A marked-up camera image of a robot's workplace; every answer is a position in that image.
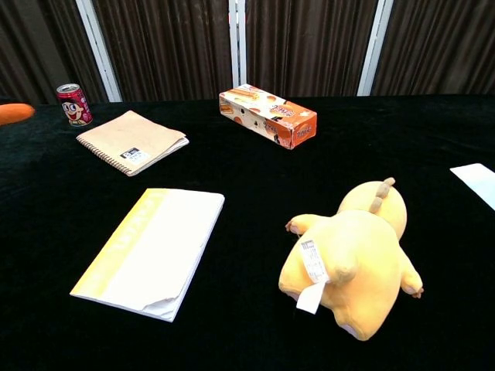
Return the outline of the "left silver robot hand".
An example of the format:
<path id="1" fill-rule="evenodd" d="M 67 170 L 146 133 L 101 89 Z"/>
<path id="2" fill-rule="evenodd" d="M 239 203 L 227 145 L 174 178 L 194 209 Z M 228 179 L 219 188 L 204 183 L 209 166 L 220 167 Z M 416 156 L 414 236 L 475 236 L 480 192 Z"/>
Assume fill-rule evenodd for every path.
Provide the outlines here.
<path id="1" fill-rule="evenodd" d="M 29 104 L 2 104 L 0 106 L 0 125 L 5 126 L 27 120 L 31 118 L 34 113 L 34 107 Z"/>

